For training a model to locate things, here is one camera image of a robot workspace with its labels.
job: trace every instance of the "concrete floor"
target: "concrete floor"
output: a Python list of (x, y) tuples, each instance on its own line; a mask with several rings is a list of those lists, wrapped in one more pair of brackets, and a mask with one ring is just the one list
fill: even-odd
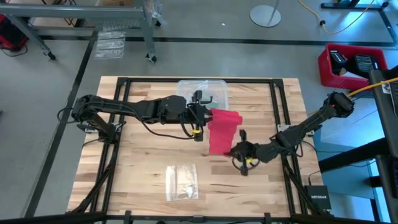
[[(308, 5), (328, 20), (328, 27), (335, 30), (344, 27), (358, 16), (358, 12), (321, 10), (323, 2), (307, 1)], [(317, 26), (313, 15), (295, 1), (281, 1), (279, 10), (282, 22), (266, 29), (254, 25), (249, 11), (263, 1), (238, 0), (168, 0), (164, 2), (164, 18), (168, 24), (155, 31), (157, 37), (202, 37), (229, 39), (270, 40), (339, 40), (391, 42), (392, 39), (378, 13), (367, 12), (352, 28), (330, 36)], [(391, 7), (387, 16), (396, 15)], [(391, 16), (392, 24), (398, 18)], [(78, 67), (87, 46), (87, 41), (47, 40), (46, 44), (58, 61), (49, 62), (36, 45), (28, 43), (26, 55), (9, 58), (0, 54), (0, 219), (21, 215), (40, 165), (49, 146), (57, 124), (55, 115), (62, 109), (75, 79)], [(316, 110), (333, 91), (320, 85), (318, 56), (324, 47), (304, 45), (256, 45), (256, 44), (211, 44), (211, 43), (155, 43), (158, 62), (145, 61), (147, 53), (142, 42), (128, 42), (124, 58), (119, 60), (95, 60), (91, 58), (80, 85), (78, 96), (95, 94), (103, 75), (115, 76), (214, 76), (214, 77), (296, 77), (299, 78), (305, 107), (308, 112)], [(383, 49), (388, 66), (398, 63), (396, 49)], [(325, 142), (340, 141), (344, 134), (336, 134), (339, 127), (355, 123), (374, 108), (372, 101), (358, 101), (354, 116), (345, 121), (328, 123), (322, 129)], [(374, 113), (368, 117), (378, 125)], [(353, 146), (357, 138), (341, 140), (339, 144)], [(65, 212), (72, 189), (77, 164), (80, 158), (84, 133), (74, 125), (67, 126), (57, 157), (50, 173), (36, 215)], [(334, 197), (338, 206), (359, 206)], [(335, 211), (336, 216), (362, 217), (358, 208)]]

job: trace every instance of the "red towel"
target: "red towel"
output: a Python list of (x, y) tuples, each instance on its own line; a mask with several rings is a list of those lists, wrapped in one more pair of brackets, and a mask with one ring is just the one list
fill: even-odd
[(209, 154), (224, 155), (232, 147), (232, 140), (243, 122), (242, 116), (236, 111), (211, 109), (213, 120), (208, 123), (210, 131)]

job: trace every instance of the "wooden table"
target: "wooden table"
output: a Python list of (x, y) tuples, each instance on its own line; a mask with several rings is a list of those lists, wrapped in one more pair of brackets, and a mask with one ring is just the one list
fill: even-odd
[[(117, 77), (102, 77), (97, 95), (113, 98)], [(285, 94), (292, 124), (307, 117), (299, 80), (285, 78)], [(176, 83), (133, 83), (129, 101), (153, 100), (176, 93)], [(229, 109), (244, 118), (240, 129), (245, 129), (251, 142), (266, 143), (276, 133), (271, 92), (267, 84), (228, 84)], [(280, 116), (282, 104), (277, 91)], [(101, 114), (107, 121), (108, 114)], [(280, 157), (268, 164), (260, 164), (243, 177), (223, 156), (208, 155), (208, 141), (183, 141), (154, 136), (135, 118), (126, 117), (108, 214), (123, 215), (131, 210), (134, 215), (204, 215), (217, 217), (289, 217), (284, 176)], [(153, 124), (158, 133), (184, 136), (181, 126)], [(86, 141), (96, 139), (87, 135)], [(240, 141), (236, 135), (233, 145)], [(75, 208), (94, 186), (103, 144), (94, 142), (82, 150), (68, 210)], [(304, 157), (299, 158), (304, 184), (308, 175), (318, 171), (315, 151), (303, 145)], [(195, 164), (198, 174), (199, 199), (167, 202), (165, 171), (167, 166)], [(322, 184), (320, 174), (311, 176), (313, 184)], [(300, 213), (298, 193), (294, 185), (294, 202)], [(102, 206), (100, 193), (98, 210)]]

